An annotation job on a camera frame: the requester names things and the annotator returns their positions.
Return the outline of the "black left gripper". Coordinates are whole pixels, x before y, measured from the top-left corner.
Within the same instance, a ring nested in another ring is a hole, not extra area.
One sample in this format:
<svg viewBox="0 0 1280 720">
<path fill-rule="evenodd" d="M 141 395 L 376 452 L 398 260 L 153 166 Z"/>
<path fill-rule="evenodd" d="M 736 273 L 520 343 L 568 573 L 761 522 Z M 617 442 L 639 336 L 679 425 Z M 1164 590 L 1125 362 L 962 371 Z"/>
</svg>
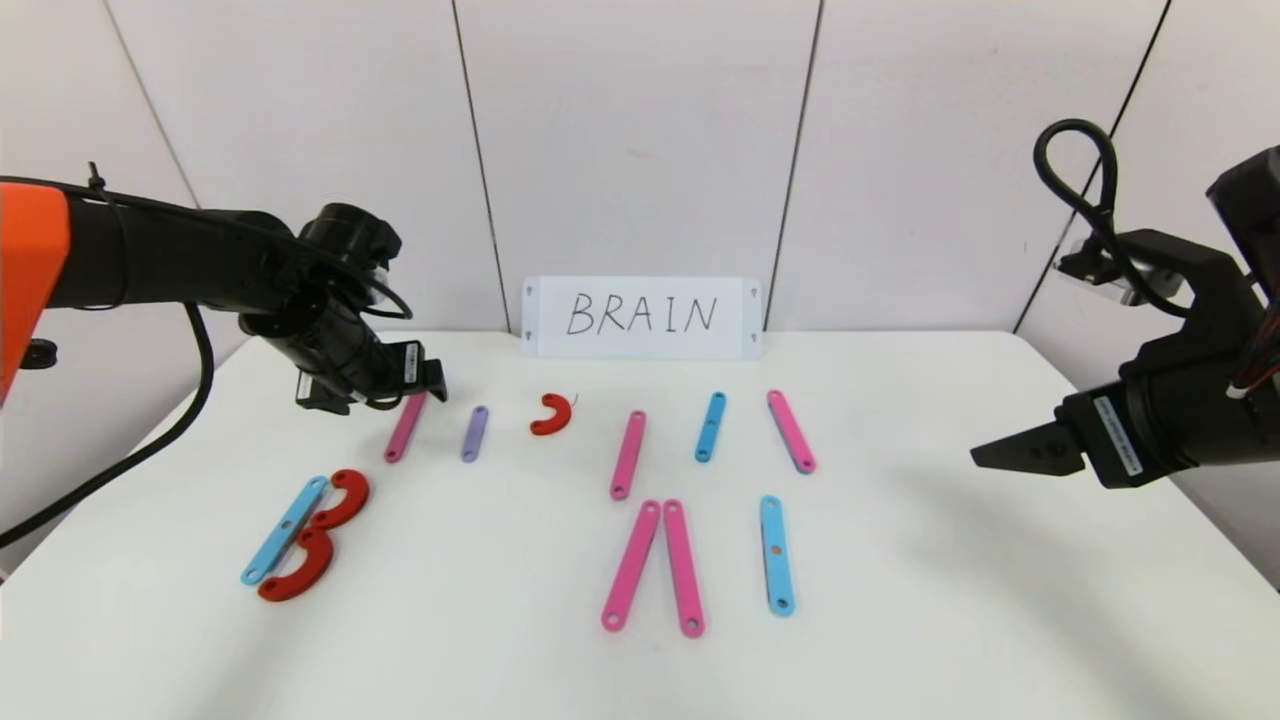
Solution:
<svg viewBox="0 0 1280 720">
<path fill-rule="evenodd" d="M 388 345 L 357 313 L 337 300 L 323 302 L 323 409 L 364 405 L 392 410 L 407 395 L 447 402 L 440 359 L 421 360 L 419 342 Z"/>
</svg>

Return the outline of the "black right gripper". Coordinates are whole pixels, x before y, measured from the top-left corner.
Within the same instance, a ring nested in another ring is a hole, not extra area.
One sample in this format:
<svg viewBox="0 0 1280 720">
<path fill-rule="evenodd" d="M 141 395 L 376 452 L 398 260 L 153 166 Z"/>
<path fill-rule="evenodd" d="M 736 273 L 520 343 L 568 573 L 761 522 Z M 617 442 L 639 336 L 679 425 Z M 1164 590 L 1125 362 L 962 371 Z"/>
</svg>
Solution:
<svg viewBox="0 0 1280 720">
<path fill-rule="evenodd" d="M 1228 395 L 1213 366 L 1133 372 L 1120 380 L 1068 396 L 1056 421 L 970 450 L 984 469 L 1069 477 L 1085 469 L 1110 489 L 1149 484 L 1239 457 L 1245 445 L 1245 400 Z"/>
</svg>

